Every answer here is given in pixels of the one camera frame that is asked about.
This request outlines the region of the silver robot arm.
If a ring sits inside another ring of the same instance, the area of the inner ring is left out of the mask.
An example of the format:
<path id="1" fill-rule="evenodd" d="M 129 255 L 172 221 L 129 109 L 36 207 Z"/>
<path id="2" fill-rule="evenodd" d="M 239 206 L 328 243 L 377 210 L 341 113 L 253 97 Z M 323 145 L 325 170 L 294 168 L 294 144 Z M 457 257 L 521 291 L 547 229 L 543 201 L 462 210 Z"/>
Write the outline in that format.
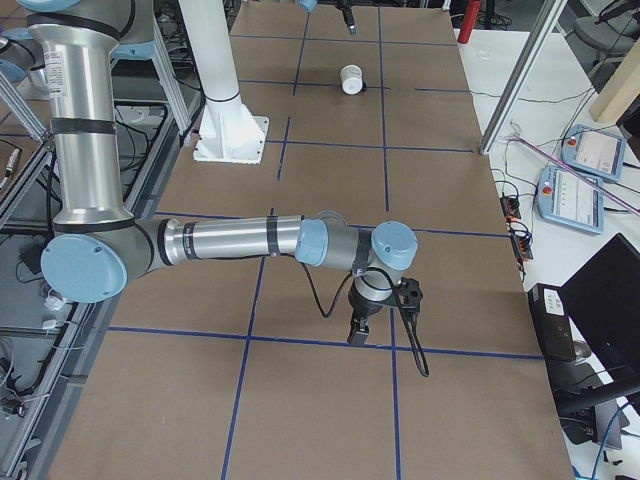
<path id="1" fill-rule="evenodd" d="M 61 186 L 54 236 L 41 255 L 54 290 L 97 303 L 163 266 L 291 256 L 307 268 L 346 272 L 351 344 L 365 342 L 370 316 L 383 307 L 397 308 L 409 340 L 416 340 L 422 294 L 405 272 L 418 241 L 400 222 L 365 231 L 333 212 L 189 223 L 136 219 L 123 203 L 111 59 L 120 46 L 153 44 L 152 3 L 29 1 L 26 8 L 29 33 L 43 50 Z"/>
<path id="2" fill-rule="evenodd" d="M 303 8 L 307 13 L 311 13 L 315 10 L 317 5 L 319 4 L 318 0 L 298 0 L 297 3 Z M 338 9 L 342 13 L 342 17 L 344 23 L 348 29 L 350 35 L 355 36 L 357 34 L 357 26 L 356 21 L 353 14 L 353 2 L 351 0 L 335 0 L 330 1 L 336 9 Z"/>

